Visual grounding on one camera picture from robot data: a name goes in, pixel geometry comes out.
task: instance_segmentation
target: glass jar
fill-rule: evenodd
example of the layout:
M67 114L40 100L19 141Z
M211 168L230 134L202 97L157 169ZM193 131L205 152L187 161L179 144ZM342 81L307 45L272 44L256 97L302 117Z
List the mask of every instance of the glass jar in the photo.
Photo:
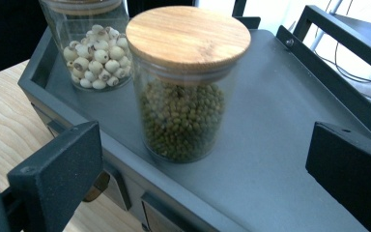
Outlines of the glass jar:
M163 160L203 158L215 144L249 31L231 16L165 7L134 17L127 36L146 147Z
M131 79L122 0L40 0L73 85L106 91Z

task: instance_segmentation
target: light wood surface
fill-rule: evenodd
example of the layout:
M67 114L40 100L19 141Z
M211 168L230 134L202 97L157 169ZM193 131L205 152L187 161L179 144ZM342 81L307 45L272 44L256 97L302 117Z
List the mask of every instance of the light wood surface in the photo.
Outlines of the light wood surface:
M234 63L248 49L248 29L230 15L196 7L164 7L135 16L126 29L131 52L180 70Z
M0 72L0 191L6 174L53 137L17 82L27 61ZM65 231L143 231L141 223L101 195L81 203Z

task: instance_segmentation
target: white seed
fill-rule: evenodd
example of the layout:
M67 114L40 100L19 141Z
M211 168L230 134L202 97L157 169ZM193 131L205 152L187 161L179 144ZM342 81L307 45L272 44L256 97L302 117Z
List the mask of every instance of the white seed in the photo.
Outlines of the white seed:
M79 45L80 42L79 41L72 41L69 43L69 47L71 48L76 48L77 45Z
M110 40L108 43L109 43L109 49L111 49L113 46L116 46L116 42L117 40L116 39L112 39Z
M85 79L85 78L80 80L80 85L86 89L92 88L93 86L92 82L90 82L88 79Z
M81 44L83 45L87 45L89 43L89 38L83 38L81 41L80 41Z
M99 75L101 73L101 71L103 71L103 65L99 61L91 61L89 63L89 70L94 75Z
M73 74L71 75L71 80L74 83L76 83L76 84L78 84L80 82L80 79L77 76L73 75Z
M75 69L85 72L89 66L89 60L83 57L77 57L77 59L73 61L73 66Z
M109 41L110 40L106 30L103 29L103 30L98 32L98 40L100 40L100 41Z
M119 84L119 79L116 76L112 76L110 79L107 80L108 86L115 86Z
M92 26L92 31L95 34L97 34L101 30L103 30L103 27L101 25L95 24L95 25Z
M125 56L125 52L119 46L113 46L109 50L110 58L120 60Z
M74 68L74 69L71 71L71 73L72 73L74 76L76 76L77 78L79 78L79 79L81 79L81 78L84 77L84 72L79 71L79 70L77 70L76 68Z
M116 45L122 49L128 49L128 40L126 40L126 38L119 38L119 40L116 42Z
M113 73L114 76L117 78L125 78L126 77L126 71L125 69L119 68L115 73Z
M119 60L119 64L121 68L125 68L130 65L130 60L127 56L122 57L122 59Z
M95 80L92 84L93 84L93 88L99 89L99 90L104 89L106 87L106 82L100 79Z
M113 39L116 40L120 36L119 31L118 30L115 30L113 28L110 29L110 31L108 32L108 34L109 34L110 40L113 40Z
M83 58L90 58L90 52L89 52L89 47L87 45L80 45L79 47L76 48L77 55Z
M125 70L126 76L130 76L130 74L131 74L131 66L125 67L124 70Z
M66 67L68 67L68 70L69 71L72 71L73 70L73 61L68 61L66 63Z
M76 50L69 46L65 47L65 49L63 50L63 56L67 61L73 61L78 57Z
M111 74L107 70L103 70L99 74L99 79L102 81L107 81L110 77L111 77Z
M90 72L90 71L86 71L85 73L84 73L84 77L86 78L86 79L88 79L89 81L91 81L91 82L93 82L93 81L95 81L98 77L97 76L95 76L92 72Z
M108 50L107 41L96 41L94 44L95 50Z
M102 64L105 64L109 60L107 51L105 50L95 51L95 60L101 62Z
M106 68L106 70L109 72L109 73L114 73L117 71L117 69L120 68L120 64L119 62L115 61L115 60L109 60L107 61L107 63L104 65L104 67Z
M89 39L89 42L95 42L98 39L98 34L93 33L93 31L88 31L86 33L86 38Z

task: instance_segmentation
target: gray cart shelf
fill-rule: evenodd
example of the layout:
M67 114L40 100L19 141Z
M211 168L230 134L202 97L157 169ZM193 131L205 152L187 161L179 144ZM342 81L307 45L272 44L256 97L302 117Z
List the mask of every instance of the gray cart shelf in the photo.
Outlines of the gray cart shelf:
M173 226L166 228L185 231L366 231L305 163L316 121L371 139L371 103L284 28L277 36L251 30L251 37L214 150L193 163L148 154L132 83L104 93L73 88L48 30L19 85L54 134L99 121L105 170L113 177L105 194L146 226L165 221ZM359 110L370 118L361 119Z

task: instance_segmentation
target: green bean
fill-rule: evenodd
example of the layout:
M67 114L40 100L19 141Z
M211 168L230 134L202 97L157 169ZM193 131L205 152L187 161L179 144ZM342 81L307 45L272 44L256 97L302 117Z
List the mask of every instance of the green bean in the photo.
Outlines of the green bean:
M181 86L156 79L146 85L140 103L146 143L153 153L187 162L214 146L224 111L216 84Z

